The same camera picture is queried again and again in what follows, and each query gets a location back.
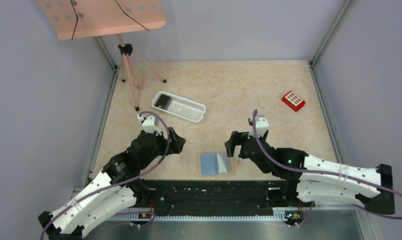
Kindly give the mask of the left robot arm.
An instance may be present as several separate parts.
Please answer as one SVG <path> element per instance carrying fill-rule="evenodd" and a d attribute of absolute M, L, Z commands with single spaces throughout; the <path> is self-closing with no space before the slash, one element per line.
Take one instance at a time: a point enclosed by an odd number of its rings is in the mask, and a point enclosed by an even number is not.
<path fill-rule="evenodd" d="M 142 176 L 153 160 L 183 151 L 186 139 L 172 127 L 167 136 L 161 131 L 142 130 L 130 146 L 116 155 L 74 198 L 54 211 L 38 216 L 42 226 L 39 236 L 50 240 L 82 240 L 113 215 L 134 205 L 142 207 L 149 201 L 149 187 Z"/>

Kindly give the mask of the pink music stand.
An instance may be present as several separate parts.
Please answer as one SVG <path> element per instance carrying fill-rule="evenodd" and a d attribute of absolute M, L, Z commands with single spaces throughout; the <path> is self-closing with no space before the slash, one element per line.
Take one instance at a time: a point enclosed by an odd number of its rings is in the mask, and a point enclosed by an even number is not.
<path fill-rule="evenodd" d="M 155 69 L 132 44 L 126 43 L 124 33 L 160 29 L 166 17 L 159 0 L 39 0 L 41 10 L 48 17 L 58 39 L 115 35 L 119 41 L 123 70 L 122 80 L 128 82 L 136 111 L 139 110 L 137 89 L 143 89 L 145 81 L 139 76 L 132 56 L 139 58 L 163 83 L 167 79 Z"/>

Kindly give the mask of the red toy brick block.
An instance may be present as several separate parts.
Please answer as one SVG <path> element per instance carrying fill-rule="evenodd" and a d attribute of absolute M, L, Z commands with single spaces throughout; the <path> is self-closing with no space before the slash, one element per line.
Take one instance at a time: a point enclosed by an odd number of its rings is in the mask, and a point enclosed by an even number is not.
<path fill-rule="evenodd" d="M 281 101 L 285 103 L 290 109 L 298 112 L 306 105 L 306 101 L 299 97 L 295 92 L 290 90 L 282 98 Z"/>

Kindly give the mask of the white plastic basket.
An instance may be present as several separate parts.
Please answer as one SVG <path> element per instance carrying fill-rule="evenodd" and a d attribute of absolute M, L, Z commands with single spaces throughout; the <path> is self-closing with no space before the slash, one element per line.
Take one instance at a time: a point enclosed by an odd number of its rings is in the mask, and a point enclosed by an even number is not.
<path fill-rule="evenodd" d="M 161 94 L 169 95 L 172 97 L 172 102 L 170 103 L 167 110 L 163 110 L 154 106 L 156 100 Z M 196 124 L 201 122 L 207 110 L 206 106 L 201 103 L 165 91 L 160 91 L 155 95 L 154 99 L 151 102 L 151 106 L 157 110 L 163 111 L 175 117 Z"/>

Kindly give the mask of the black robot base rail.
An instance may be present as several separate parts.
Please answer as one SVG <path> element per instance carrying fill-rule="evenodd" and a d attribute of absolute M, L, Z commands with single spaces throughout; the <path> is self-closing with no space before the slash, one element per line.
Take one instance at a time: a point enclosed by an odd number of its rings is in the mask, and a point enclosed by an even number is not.
<path fill-rule="evenodd" d="M 147 197 L 135 210 L 152 210 L 158 217 L 272 216 L 278 207 L 301 207 L 295 196 L 284 196 L 282 180 L 144 180 Z"/>

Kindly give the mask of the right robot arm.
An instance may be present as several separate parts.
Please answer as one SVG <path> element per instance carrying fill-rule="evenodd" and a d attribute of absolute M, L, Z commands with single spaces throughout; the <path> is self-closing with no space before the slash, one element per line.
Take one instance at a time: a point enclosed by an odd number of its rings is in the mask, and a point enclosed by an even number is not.
<path fill-rule="evenodd" d="M 239 158 L 251 160 L 264 174 L 285 180 L 282 200 L 298 202 L 345 202 L 381 214 L 395 214 L 392 168 L 387 164 L 361 168 L 327 161 L 294 148 L 271 147 L 265 137 L 258 141 L 248 132 L 233 131 L 225 142 L 228 157 L 241 146 Z"/>

